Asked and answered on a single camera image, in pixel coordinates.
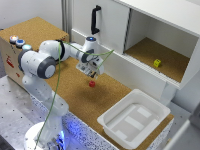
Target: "white plastic bin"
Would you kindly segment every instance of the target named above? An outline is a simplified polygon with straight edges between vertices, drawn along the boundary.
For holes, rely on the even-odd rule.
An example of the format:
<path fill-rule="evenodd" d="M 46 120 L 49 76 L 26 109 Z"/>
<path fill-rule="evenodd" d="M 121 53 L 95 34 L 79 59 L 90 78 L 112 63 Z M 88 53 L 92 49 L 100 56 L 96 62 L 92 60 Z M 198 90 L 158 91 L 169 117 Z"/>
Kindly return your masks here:
<path fill-rule="evenodd" d="M 102 114 L 98 122 L 122 147 L 136 149 L 169 113 L 169 108 L 135 89 Z"/>

